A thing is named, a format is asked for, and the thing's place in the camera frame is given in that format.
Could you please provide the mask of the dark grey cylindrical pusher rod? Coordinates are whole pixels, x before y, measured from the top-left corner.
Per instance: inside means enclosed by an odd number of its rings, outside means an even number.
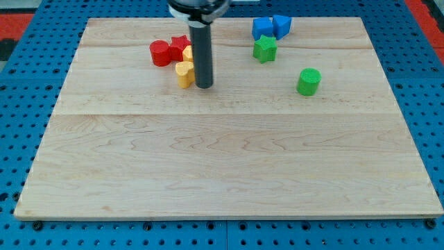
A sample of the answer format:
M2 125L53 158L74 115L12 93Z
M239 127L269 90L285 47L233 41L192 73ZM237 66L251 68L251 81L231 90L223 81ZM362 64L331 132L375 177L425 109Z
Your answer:
M194 59L196 85L201 89L210 88L214 82L211 27L204 26L202 28L196 28L190 26L189 34Z

